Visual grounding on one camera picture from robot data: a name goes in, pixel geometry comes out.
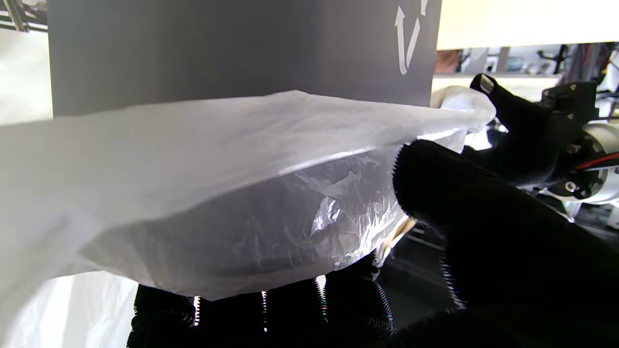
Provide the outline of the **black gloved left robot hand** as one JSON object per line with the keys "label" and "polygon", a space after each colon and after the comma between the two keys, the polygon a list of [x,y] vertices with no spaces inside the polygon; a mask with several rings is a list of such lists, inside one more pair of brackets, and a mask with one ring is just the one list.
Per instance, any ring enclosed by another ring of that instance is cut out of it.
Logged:
{"label": "black gloved left robot hand", "polygon": [[567,149],[582,135],[577,117],[518,97],[486,73],[476,75],[470,88],[489,99],[507,132],[491,148],[465,147],[466,163],[458,169],[458,178],[490,177],[516,187],[550,187],[572,174]]}

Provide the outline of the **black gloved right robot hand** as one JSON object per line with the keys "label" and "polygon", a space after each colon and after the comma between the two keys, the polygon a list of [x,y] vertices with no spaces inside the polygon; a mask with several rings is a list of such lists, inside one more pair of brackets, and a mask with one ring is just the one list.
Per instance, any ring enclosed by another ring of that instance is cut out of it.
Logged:
{"label": "black gloved right robot hand", "polygon": [[466,157],[404,145],[396,199],[445,238],[455,309],[394,330],[371,255],[318,284],[205,302],[139,286],[129,348],[616,348],[618,252]]}

